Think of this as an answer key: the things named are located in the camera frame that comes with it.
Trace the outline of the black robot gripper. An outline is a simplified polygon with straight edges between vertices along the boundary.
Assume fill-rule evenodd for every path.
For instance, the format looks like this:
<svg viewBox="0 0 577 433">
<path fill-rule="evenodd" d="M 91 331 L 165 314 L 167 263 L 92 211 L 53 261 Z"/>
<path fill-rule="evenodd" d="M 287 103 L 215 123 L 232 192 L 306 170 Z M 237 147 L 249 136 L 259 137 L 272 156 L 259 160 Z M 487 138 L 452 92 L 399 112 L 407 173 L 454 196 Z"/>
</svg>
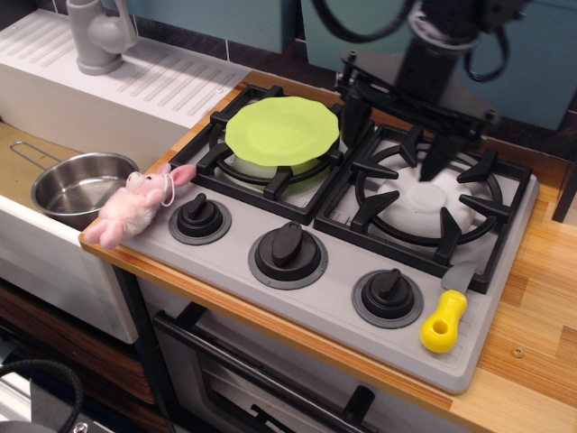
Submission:
<svg viewBox="0 0 577 433">
<path fill-rule="evenodd" d="M 341 138 L 355 147 L 376 109 L 436 134 L 420 181 L 433 180 L 473 140 L 499 122 L 499 113 L 469 90 L 451 63 L 419 53 L 349 50 L 336 89 L 344 101 Z"/>
</svg>

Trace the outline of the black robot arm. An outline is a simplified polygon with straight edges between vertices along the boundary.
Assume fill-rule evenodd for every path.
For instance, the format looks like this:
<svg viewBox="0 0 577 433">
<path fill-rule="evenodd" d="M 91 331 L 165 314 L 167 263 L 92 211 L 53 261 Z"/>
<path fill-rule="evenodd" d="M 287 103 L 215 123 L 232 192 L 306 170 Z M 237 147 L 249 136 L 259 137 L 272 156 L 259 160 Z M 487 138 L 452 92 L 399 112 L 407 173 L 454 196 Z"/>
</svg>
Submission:
<svg viewBox="0 0 577 433">
<path fill-rule="evenodd" d="M 434 134 L 420 179 L 432 180 L 458 153 L 478 146 L 486 129 L 499 121 L 498 112 L 467 90 L 455 72 L 469 68 L 482 33 L 495 33 L 501 63 L 491 72 L 469 77 L 487 82 L 498 77 L 509 59 L 504 26 L 518 20 L 523 1 L 406 1 L 384 29 L 362 35 L 346 29 L 331 14 L 327 26 L 339 38 L 361 43 L 382 39 L 407 22 L 413 33 L 401 55 L 349 50 L 337 90 L 344 101 L 341 139 L 353 147 L 372 110 L 393 115 Z"/>
</svg>

